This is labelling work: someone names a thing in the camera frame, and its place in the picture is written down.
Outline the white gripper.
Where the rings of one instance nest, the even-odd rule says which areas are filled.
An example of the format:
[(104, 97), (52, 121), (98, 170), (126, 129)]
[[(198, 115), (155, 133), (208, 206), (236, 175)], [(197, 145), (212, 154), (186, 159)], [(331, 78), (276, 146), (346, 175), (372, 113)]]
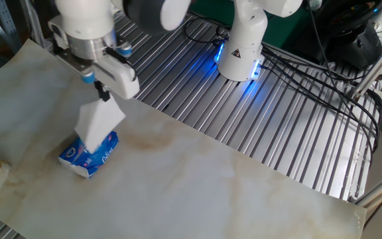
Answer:
[(104, 102), (107, 102), (111, 96), (109, 91), (103, 89), (101, 83), (125, 100), (133, 98), (139, 93), (138, 77), (128, 64), (121, 63), (110, 55), (105, 55), (93, 63), (93, 69), (97, 79), (94, 87), (99, 98)]

